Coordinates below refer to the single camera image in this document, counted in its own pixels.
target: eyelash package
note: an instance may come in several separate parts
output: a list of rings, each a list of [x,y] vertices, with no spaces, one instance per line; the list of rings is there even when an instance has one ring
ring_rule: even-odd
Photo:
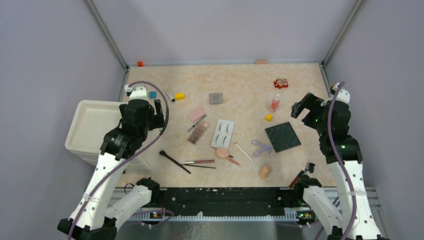
[[[187,141],[189,141],[191,144],[196,145],[200,141],[200,138],[202,138],[203,134],[206,132],[206,130],[209,128],[209,123],[205,121],[201,121],[193,130],[191,135],[188,137]]]
[[[219,119],[218,124],[216,125],[215,134],[212,138],[211,146],[214,148],[228,149],[230,146],[233,129],[233,121]]]

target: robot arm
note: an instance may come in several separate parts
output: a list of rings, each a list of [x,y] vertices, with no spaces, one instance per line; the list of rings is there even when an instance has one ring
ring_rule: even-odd
[[[149,104],[144,84],[136,84],[134,87],[126,86],[125,91],[129,94],[129,102],[119,106],[122,116],[119,125],[104,136],[94,174],[81,201],[70,217],[62,219],[57,226],[59,231],[69,234],[74,220],[81,208],[84,207],[71,233],[74,239],[115,239],[117,231],[124,222],[137,209],[148,204],[152,196],[159,191],[157,182],[143,178],[137,182],[128,195],[108,208],[118,180],[129,164],[127,162],[112,173],[93,196],[89,196],[93,188],[106,175],[135,154],[146,140],[149,130],[164,127],[161,102],[160,100],[154,101],[155,115],[155,109]]]
[[[334,94],[339,88],[336,84],[331,92]],[[361,240],[384,240],[377,227],[370,204],[367,198],[367,192],[363,180],[362,154],[358,142],[348,134],[349,120],[351,112],[348,103],[350,94],[345,89],[341,89],[334,103],[332,118],[328,119],[330,102],[333,96],[324,100],[316,97],[312,93],[291,107],[291,116],[297,118],[303,109],[308,109],[309,113],[302,122],[315,129],[319,135],[319,147],[324,154],[327,165],[330,167],[334,176],[342,214],[337,211],[330,200],[324,195],[318,180],[302,176],[299,182],[294,186],[294,192],[313,209],[318,219],[327,232],[328,239],[339,240],[346,231],[350,218],[352,216],[353,202],[352,195],[356,198],[356,212],[353,226],[347,235],[347,239]],[[342,156],[344,166],[353,183],[354,192],[350,191],[347,178],[336,159],[333,151],[327,128],[328,121],[331,121],[331,131],[336,146],[336,151]]]

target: yellow cube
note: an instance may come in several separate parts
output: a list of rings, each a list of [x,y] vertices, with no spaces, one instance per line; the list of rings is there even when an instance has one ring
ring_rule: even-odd
[[[265,118],[268,122],[271,122],[271,119],[273,119],[273,116],[271,114],[266,115]]]
[[[184,93],[180,92],[180,93],[175,93],[175,95],[173,96],[175,98],[175,100],[183,100],[186,98],[186,96],[184,96]]]

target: small bottle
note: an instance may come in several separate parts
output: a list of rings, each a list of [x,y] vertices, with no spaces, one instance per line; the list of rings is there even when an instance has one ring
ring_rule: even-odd
[[[275,96],[275,98],[272,100],[272,103],[271,103],[271,109],[270,109],[271,113],[275,113],[275,111],[277,111],[277,107],[279,103],[280,103],[280,95],[277,94],[277,96]]]

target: gray eyeshadow palette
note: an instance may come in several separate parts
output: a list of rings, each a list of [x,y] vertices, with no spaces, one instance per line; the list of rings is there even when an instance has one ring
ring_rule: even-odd
[[[196,145],[206,130],[209,128],[209,123],[201,121],[193,130],[187,141],[191,144]]]

